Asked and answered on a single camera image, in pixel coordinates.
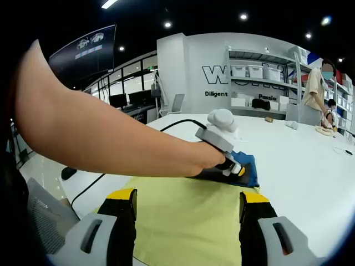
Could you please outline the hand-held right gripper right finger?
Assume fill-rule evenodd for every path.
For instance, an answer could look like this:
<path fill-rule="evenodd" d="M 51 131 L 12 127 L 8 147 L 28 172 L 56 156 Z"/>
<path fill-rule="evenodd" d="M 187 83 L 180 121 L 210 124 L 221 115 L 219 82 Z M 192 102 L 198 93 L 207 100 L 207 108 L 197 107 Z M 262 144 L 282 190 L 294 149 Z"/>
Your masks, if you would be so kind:
<path fill-rule="evenodd" d="M 240 193 L 239 241 L 242 265 L 319 265 L 307 236 L 288 218 L 278 216 L 269 200 Z"/>

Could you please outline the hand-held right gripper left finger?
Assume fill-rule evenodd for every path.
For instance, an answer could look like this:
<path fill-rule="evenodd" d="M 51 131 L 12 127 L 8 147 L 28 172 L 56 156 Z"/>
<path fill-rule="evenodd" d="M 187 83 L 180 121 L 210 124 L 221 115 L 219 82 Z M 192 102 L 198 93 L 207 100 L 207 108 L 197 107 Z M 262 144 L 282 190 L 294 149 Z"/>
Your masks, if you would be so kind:
<path fill-rule="evenodd" d="M 72 227 L 53 265 L 132 265 L 136 239 L 137 189 L 108 195 L 97 212 Z"/>

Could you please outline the person's left hand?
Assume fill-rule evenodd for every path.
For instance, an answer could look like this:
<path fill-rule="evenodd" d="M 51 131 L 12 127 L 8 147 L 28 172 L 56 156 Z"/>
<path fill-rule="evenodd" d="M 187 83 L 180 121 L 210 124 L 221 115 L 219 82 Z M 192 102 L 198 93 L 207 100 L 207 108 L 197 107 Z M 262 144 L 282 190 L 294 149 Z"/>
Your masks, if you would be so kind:
<path fill-rule="evenodd" d="M 191 145 L 191 161 L 200 169 L 212 168 L 225 162 L 225 156 L 206 142 L 195 142 Z"/>

